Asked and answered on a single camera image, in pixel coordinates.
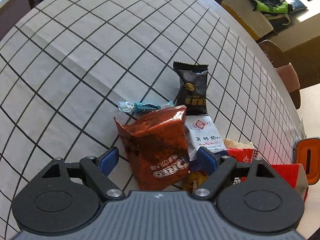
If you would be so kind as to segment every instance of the white logo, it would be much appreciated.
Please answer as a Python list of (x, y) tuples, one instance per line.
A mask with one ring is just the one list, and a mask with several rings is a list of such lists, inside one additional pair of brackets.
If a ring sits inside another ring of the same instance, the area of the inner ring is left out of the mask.
[(155, 197), (156, 197), (156, 198), (162, 198), (163, 195), (162, 195), (161, 193), (159, 193), (159, 194), (155, 195)]
[(153, 173), (153, 176), (155, 176), (156, 178), (162, 178), (164, 176), (169, 176), (169, 175), (172, 175), (180, 170), (183, 170), (186, 167), (188, 167), (188, 163), (186, 163), (184, 160), (180, 159), (177, 162), (175, 162), (174, 164), (172, 164), (171, 166), (164, 168), (163, 170), (155, 171)]

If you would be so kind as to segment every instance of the orange oreo package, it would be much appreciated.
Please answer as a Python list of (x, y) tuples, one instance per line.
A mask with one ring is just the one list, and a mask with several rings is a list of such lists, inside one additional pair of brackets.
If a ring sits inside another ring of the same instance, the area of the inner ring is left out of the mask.
[(186, 109), (176, 106), (153, 111), (130, 125), (120, 125), (115, 119), (141, 190), (163, 190), (188, 175)]

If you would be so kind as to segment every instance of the table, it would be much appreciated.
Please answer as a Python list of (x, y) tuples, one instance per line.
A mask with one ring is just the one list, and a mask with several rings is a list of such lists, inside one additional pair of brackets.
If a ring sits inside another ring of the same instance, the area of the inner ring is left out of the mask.
[(135, 120), (119, 101), (174, 100), (173, 60), (210, 64), (207, 108), (222, 137), (291, 162), (304, 133), (289, 94), (213, 0), (44, 0), (0, 42), (0, 236), (19, 230), (11, 200), (53, 157), (77, 162), (117, 146), (109, 178), (137, 188), (113, 117)]

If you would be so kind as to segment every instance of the grid tablecloth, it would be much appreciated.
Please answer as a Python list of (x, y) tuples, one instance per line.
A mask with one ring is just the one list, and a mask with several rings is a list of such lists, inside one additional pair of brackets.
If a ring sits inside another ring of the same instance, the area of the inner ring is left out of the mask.
[(77, 162), (117, 146), (109, 178), (137, 189), (113, 117), (135, 120), (119, 101), (174, 100), (173, 60), (209, 64), (207, 108), (222, 137), (291, 162), (303, 133), (221, 16), (200, 0), (44, 0), (9, 31), (0, 42), (0, 238), (19, 231), (11, 201), (53, 157)]

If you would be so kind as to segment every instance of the metal screw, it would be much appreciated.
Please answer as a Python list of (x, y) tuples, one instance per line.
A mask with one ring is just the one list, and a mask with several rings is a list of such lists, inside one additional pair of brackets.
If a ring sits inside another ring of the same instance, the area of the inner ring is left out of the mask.
[(109, 197), (120, 197), (121, 195), (122, 195), (122, 191), (117, 188), (109, 189), (107, 191), (107, 196)]
[(197, 188), (195, 190), (195, 195), (198, 197), (207, 197), (209, 196), (209, 194), (210, 194), (210, 191), (207, 190), (206, 188)]

